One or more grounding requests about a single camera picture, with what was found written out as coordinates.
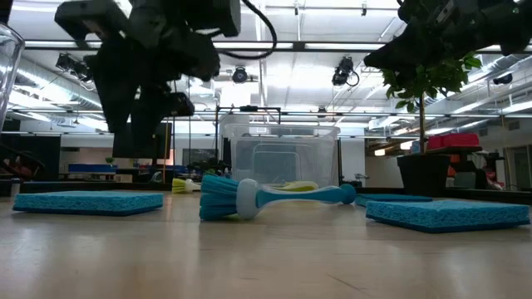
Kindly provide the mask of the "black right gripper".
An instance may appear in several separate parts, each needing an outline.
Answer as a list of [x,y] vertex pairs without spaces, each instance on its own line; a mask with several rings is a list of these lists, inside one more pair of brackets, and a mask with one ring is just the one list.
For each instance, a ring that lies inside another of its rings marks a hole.
[[503,55],[532,40],[532,0],[397,0],[405,31],[364,58],[382,71],[409,72],[497,45]]

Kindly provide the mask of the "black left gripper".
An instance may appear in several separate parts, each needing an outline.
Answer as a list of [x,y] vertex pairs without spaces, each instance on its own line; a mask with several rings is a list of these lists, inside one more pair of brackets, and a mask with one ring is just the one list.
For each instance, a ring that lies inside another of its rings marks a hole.
[[183,92],[167,92],[164,81],[182,74],[208,81],[219,74],[213,37],[236,37],[239,0],[129,0],[128,38],[105,40],[85,62],[93,75],[110,132],[131,123],[134,137],[151,137],[171,116],[192,116],[195,106]]

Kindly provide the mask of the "yellow-green dish brush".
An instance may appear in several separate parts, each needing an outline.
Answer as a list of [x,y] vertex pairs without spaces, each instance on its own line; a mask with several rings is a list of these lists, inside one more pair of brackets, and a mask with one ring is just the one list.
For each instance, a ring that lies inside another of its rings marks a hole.
[[172,193],[173,194],[190,194],[195,191],[200,191],[201,186],[196,184],[192,179],[173,179]]
[[294,182],[286,183],[283,186],[272,186],[272,189],[288,191],[288,192],[307,192],[307,191],[313,191],[318,188],[319,188],[318,184],[312,181],[294,181]]

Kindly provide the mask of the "blue scrub sponge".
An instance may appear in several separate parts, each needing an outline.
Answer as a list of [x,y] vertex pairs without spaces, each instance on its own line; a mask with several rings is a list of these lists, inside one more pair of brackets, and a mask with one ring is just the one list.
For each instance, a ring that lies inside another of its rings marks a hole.
[[354,203],[366,207],[370,201],[377,202],[431,202],[433,198],[405,194],[357,194]]
[[377,202],[366,206],[366,217],[379,223],[424,233],[456,233],[528,225],[529,208],[509,203],[458,200]]
[[161,208],[164,195],[119,191],[61,191],[18,194],[13,211],[101,216],[129,216]]

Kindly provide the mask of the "blue dish brush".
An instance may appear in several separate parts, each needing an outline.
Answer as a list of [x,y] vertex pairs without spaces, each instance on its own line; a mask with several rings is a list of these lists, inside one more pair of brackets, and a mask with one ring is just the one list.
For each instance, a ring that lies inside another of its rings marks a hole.
[[293,192],[271,188],[253,179],[235,181],[220,176],[205,175],[201,184],[199,217],[204,221],[216,221],[238,215],[243,220],[250,220],[271,203],[311,201],[351,204],[356,196],[357,192],[350,184]]

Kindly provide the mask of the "green leafy plant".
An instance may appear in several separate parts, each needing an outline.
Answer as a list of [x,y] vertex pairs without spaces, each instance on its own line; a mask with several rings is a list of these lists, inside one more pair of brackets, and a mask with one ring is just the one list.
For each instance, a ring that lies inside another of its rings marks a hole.
[[417,65],[409,71],[381,69],[383,85],[387,87],[388,99],[396,98],[397,109],[406,108],[408,113],[419,114],[419,146],[425,152],[425,98],[449,92],[460,93],[469,83],[469,73],[482,67],[481,60],[473,52],[462,58],[446,58],[436,64]]

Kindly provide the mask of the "black monitor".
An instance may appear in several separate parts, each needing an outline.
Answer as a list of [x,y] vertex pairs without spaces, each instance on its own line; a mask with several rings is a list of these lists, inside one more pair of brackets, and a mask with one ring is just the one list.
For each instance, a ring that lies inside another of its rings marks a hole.
[[160,123],[155,129],[133,130],[127,123],[122,131],[114,134],[112,157],[128,159],[168,158],[171,144],[171,124]]

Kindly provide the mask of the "blue cabinet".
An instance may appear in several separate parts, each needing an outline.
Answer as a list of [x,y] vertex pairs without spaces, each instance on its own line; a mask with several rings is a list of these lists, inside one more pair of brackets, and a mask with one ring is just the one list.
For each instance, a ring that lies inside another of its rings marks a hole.
[[68,171],[70,173],[99,173],[99,174],[114,174],[117,166],[113,164],[69,164]]

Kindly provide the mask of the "red storage box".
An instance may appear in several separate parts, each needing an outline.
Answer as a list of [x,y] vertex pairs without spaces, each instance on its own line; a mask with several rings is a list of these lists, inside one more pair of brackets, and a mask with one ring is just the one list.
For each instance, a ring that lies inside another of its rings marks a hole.
[[479,138],[474,133],[452,133],[430,136],[427,148],[437,150],[450,147],[478,147],[479,144]]

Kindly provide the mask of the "black plant pot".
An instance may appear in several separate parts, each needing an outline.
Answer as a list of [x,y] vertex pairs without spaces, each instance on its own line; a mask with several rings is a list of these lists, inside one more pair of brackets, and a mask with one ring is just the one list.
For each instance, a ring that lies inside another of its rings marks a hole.
[[438,154],[410,154],[397,158],[403,188],[407,194],[440,197],[446,190],[450,157]]

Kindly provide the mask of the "deep clear plastic bin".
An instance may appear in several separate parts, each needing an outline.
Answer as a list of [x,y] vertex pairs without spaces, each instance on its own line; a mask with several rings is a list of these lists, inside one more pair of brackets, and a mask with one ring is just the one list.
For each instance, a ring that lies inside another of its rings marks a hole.
[[320,187],[337,184],[337,127],[229,124],[224,132],[230,142],[234,180],[270,185],[312,181]]

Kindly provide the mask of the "black ceiling light rail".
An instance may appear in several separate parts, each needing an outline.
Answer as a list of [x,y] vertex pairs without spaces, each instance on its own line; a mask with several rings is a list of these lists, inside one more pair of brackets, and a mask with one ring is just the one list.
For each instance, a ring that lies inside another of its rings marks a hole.
[[[214,42],[214,47],[227,51],[267,51],[272,42]],[[286,52],[360,52],[368,53],[384,46],[384,42],[279,42],[275,51]],[[26,41],[29,50],[72,50],[90,51],[101,46],[99,41],[81,42],[74,41]]]

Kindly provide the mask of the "black gantry frame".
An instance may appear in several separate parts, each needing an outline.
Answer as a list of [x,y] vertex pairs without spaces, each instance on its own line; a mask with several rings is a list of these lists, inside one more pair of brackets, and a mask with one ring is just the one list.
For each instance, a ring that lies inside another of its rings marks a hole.
[[282,109],[280,107],[261,107],[256,105],[244,106],[220,106],[217,105],[214,110],[214,158],[223,165],[224,169],[231,170],[231,153],[224,153],[227,148],[226,142],[229,138],[224,136],[224,120],[227,116],[265,116],[267,120],[273,120],[278,125],[282,120]]

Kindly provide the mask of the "black aluminium table frame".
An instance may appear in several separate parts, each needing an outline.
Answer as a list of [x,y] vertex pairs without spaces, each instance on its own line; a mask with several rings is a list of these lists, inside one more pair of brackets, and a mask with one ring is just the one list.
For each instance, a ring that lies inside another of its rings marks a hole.
[[[135,190],[171,191],[170,184],[83,182],[83,181],[37,181],[21,182],[21,193],[41,193],[75,190]],[[446,199],[470,199],[485,202],[514,203],[532,206],[532,192],[496,191],[483,189],[446,189],[441,195]]]

